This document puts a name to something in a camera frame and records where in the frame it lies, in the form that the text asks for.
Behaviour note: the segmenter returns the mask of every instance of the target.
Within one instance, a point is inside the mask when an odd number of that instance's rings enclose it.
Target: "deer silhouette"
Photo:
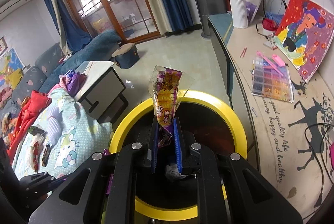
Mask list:
[[[303,104],[300,101],[297,101],[295,105],[293,106],[293,109],[296,109],[296,106],[300,104],[300,107],[302,108],[302,111],[304,113],[304,117],[296,122],[293,122],[291,124],[288,124],[289,127],[296,125],[296,124],[302,124],[306,123],[308,127],[310,127],[313,124],[318,123],[317,121],[317,114],[318,112],[321,112],[322,114],[325,115],[325,110],[324,108],[314,99],[314,106],[310,107],[309,109],[306,109]],[[305,169],[305,167],[308,165],[308,163],[312,160],[314,160],[314,154],[312,152],[312,148],[315,153],[323,153],[324,152],[324,144],[322,142],[322,134],[319,131],[319,128],[314,126],[310,128],[311,132],[311,141],[310,141],[310,146],[307,149],[299,149],[298,153],[305,153],[305,152],[311,152],[310,158],[306,161],[305,165],[302,167],[297,167],[297,170],[300,171],[302,169]]]
[[[297,170],[300,171],[302,169],[305,169],[306,166],[309,164],[310,161],[314,160],[315,154],[317,153],[323,153],[324,152],[324,143],[326,144],[326,155],[328,154],[328,148],[330,146],[330,141],[328,137],[324,136],[327,134],[328,127],[325,125],[321,126],[321,131],[319,130],[319,127],[313,126],[314,124],[317,124],[317,114],[321,112],[321,118],[324,123],[331,124],[334,116],[334,110],[330,107],[330,99],[323,94],[323,103],[318,103],[313,97],[314,106],[310,107],[309,109],[306,109],[303,104],[300,101],[297,101],[295,105],[293,106],[294,109],[296,109],[296,106],[299,104],[302,108],[302,111],[304,113],[304,117],[296,122],[293,122],[291,124],[288,124],[289,127],[296,125],[296,124],[307,124],[309,128],[309,131],[312,135],[310,140],[310,145],[307,149],[299,149],[298,153],[305,153],[305,152],[311,152],[310,158],[306,161],[305,165],[302,167],[297,167]],[[321,205],[322,202],[322,193],[323,193],[323,183],[324,183],[324,175],[322,173],[322,186],[320,190],[320,194],[318,197],[318,200],[316,201],[314,208]]]
[[[296,84],[294,83],[293,81],[291,81],[292,85],[295,87],[296,90],[301,90],[303,92],[304,95],[306,95],[306,86],[307,86],[307,83],[304,81],[304,79],[302,79],[302,81],[300,82],[300,84]]]

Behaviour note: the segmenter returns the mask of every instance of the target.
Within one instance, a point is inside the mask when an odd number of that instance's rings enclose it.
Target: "sofa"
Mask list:
[[[64,56],[59,43],[45,51],[24,74],[23,78],[13,90],[12,98],[0,110],[1,121],[8,112],[17,115],[21,110],[21,103],[32,90],[48,93],[53,86],[59,83],[59,75],[76,69],[84,61],[108,61],[112,53],[118,49],[121,38],[114,30],[106,30],[85,46],[74,53],[65,62],[59,64]]]

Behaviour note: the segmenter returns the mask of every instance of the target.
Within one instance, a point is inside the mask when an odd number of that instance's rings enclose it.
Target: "hello kitty blanket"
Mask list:
[[[62,135],[51,149],[46,167],[41,164],[43,151],[40,153],[38,172],[46,171],[51,176],[59,178],[76,170],[94,152],[109,148],[114,133],[111,123],[99,124],[86,114],[81,103],[76,102],[64,89],[53,90],[49,97],[52,98],[52,103],[39,114],[33,126],[45,130],[48,109],[58,106],[61,114],[59,123]],[[18,179],[35,174],[28,164],[27,153],[31,151],[29,147],[32,139],[33,135],[27,133],[17,148],[12,167]]]

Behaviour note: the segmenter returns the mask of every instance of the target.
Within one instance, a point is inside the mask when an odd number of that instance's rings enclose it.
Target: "girl portrait painting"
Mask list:
[[[290,0],[274,40],[308,82],[333,39],[334,16],[309,0]]]

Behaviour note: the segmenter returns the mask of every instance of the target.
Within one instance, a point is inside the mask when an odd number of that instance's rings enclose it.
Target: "white vase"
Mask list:
[[[246,0],[230,0],[233,26],[239,29],[248,27]]]

